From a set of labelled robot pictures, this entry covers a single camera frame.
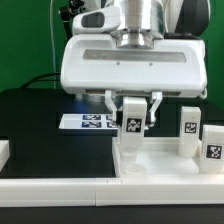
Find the white base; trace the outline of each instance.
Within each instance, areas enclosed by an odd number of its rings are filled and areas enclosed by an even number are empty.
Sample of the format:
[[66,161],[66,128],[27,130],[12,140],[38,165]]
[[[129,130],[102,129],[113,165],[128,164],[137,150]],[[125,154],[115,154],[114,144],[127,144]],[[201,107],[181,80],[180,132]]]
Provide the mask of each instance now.
[[0,207],[224,203],[224,175],[199,174],[199,159],[178,156],[178,138],[145,143],[137,158],[148,163],[143,177],[2,179]]
[[0,141],[0,171],[9,159],[9,141]]

